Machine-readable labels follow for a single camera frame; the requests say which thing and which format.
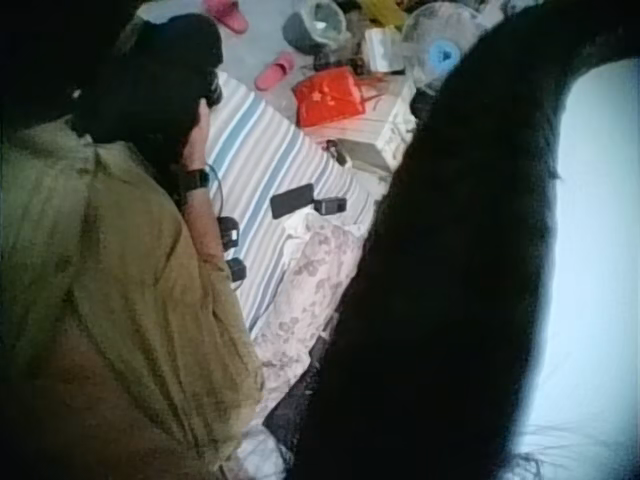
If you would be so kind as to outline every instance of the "bed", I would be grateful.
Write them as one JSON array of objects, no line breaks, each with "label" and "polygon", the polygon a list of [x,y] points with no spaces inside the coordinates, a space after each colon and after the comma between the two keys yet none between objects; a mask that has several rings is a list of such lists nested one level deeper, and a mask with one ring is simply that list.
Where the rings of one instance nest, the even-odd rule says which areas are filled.
[{"label": "bed", "polygon": [[[247,266],[234,288],[265,373],[265,399],[225,472],[278,478],[282,449],[262,421],[309,365],[309,350],[355,273],[375,200],[258,94],[225,73],[220,82],[224,99],[207,143],[210,194],[218,213],[240,225],[239,245],[226,255]],[[316,198],[346,197],[346,212],[320,217],[304,209],[274,220],[271,196],[307,183]]]}]

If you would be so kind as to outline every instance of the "wristwatch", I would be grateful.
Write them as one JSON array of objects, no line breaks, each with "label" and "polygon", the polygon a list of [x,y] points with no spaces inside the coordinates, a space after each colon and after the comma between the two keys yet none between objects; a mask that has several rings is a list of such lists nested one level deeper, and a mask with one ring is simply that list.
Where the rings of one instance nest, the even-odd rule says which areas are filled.
[{"label": "wristwatch", "polygon": [[180,170],[178,172],[178,184],[182,195],[199,188],[208,188],[209,173],[204,168],[189,170],[188,172]]}]

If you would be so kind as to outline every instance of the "pillow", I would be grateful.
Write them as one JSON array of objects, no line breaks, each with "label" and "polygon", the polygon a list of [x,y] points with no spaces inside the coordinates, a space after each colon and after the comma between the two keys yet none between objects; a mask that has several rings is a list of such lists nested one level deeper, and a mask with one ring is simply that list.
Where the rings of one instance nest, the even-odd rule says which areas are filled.
[{"label": "pillow", "polygon": [[314,211],[300,217],[308,241],[284,274],[254,340],[265,380],[254,424],[262,423],[309,366],[309,350],[355,274],[362,251],[364,237]]}]

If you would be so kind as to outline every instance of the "mattress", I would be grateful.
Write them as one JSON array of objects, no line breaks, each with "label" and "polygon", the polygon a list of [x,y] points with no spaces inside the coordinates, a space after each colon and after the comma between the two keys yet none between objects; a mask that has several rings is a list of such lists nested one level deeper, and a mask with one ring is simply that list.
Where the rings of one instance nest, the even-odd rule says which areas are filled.
[{"label": "mattress", "polygon": [[316,198],[347,198],[347,211],[332,217],[343,225],[368,226],[374,199],[349,168],[339,166],[314,141],[270,107],[259,94],[220,74],[223,101],[211,114],[207,162],[211,198],[219,215],[240,224],[239,257],[247,278],[235,286],[252,337],[283,278],[287,217],[273,220],[271,196],[312,183]]}]

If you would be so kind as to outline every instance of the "pink slipper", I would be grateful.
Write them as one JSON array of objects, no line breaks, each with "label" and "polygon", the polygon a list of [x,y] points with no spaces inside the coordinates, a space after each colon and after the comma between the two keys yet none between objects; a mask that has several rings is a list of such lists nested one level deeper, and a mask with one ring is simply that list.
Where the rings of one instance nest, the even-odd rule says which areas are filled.
[{"label": "pink slipper", "polygon": [[256,90],[264,92],[275,87],[284,77],[289,75],[295,66],[291,52],[283,52],[256,77]]},{"label": "pink slipper", "polygon": [[233,33],[241,34],[249,29],[249,22],[235,0],[203,0],[207,15],[219,21]]}]

